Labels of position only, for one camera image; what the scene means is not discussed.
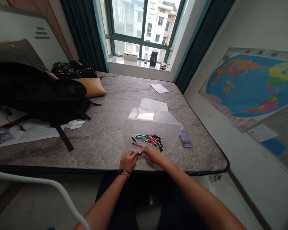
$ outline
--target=bed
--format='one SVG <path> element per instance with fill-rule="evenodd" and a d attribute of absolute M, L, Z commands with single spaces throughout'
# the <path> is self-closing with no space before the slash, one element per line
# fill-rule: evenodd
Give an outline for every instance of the bed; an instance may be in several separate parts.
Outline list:
<path fill-rule="evenodd" d="M 189 175 L 216 174 L 229 169 L 226 156 L 174 83 L 103 72 L 97 74 L 103 77 L 101 83 L 107 94 L 91 99 L 102 106 L 89 107 L 86 114 L 92 118 L 90 121 L 79 129 L 65 129 L 75 148 L 73 151 L 68 152 L 60 137 L 1 147 L 0 170 L 69 173 L 117 170 L 123 154 L 122 121 L 144 97 L 167 103 L 168 111 L 183 124 L 193 144 L 192 149 L 185 149 L 178 138 L 166 158 Z M 169 93 L 157 93 L 151 83 L 163 85 Z M 137 161 L 134 170 L 162 171 L 145 158 Z"/>

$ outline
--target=dark green curtain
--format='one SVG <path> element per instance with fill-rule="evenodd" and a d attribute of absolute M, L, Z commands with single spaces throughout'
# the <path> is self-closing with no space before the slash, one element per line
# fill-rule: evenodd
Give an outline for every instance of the dark green curtain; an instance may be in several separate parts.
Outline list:
<path fill-rule="evenodd" d="M 212 0 L 175 80 L 184 93 L 235 0 Z"/>
<path fill-rule="evenodd" d="M 92 63 L 97 71 L 108 72 L 104 46 L 93 0 L 61 0 L 79 58 Z"/>

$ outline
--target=leg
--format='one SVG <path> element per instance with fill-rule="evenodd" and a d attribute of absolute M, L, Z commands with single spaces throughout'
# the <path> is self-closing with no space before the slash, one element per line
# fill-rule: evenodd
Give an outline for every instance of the leg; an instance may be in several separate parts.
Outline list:
<path fill-rule="evenodd" d="M 172 179 L 166 175 L 158 180 L 156 192 L 162 205 L 158 229 L 206 229 Z"/>
<path fill-rule="evenodd" d="M 95 202 L 108 189 L 108 187 L 115 180 L 116 176 L 117 174 L 115 173 L 105 174 L 100 184 Z M 133 185 L 134 182 L 135 179 L 132 175 L 124 185 L 115 206 L 108 229 L 139 229 L 135 215 L 135 194 L 137 193 Z"/>

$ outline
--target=transparent plastic container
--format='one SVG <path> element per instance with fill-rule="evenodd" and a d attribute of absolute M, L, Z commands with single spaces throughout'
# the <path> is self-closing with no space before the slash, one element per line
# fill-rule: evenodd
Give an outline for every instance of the transparent plastic container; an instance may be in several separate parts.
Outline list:
<path fill-rule="evenodd" d="M 182 130 L 183 125 L 178 123 L 170 112 L 133 108 L 123 121 L 124 151 L 142 151 L 143 148 L 132 144 L 132 135 L 157 135 L 162 138 L 162 154 L 167 155 Z M 149 145 L 140 139 L 136 140 L 136 143 L 143 147 Z"/>

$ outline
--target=hand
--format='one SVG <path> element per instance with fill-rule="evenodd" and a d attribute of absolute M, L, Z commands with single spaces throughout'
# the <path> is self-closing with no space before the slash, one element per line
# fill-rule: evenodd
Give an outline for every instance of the hand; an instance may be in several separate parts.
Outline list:
<path fill-rule="evenodd" d="M 142 157 L 145 157 L 152 163 L 158 165 L 165 159 L 165 157 L 153 146 L 145 146 L 145 149 L 142 150 L 142 153 Z"/>
<path fill-rule="evenodd" d="M 135 167 L 135 164 L 137 163 L 138 153 L 139 152 L 135 152 L 132 149 L 129 151 L 126 151 L 122 155 L 121 163 L 119 164 L 119 169 L 125 169 L 131 173 Z"/>

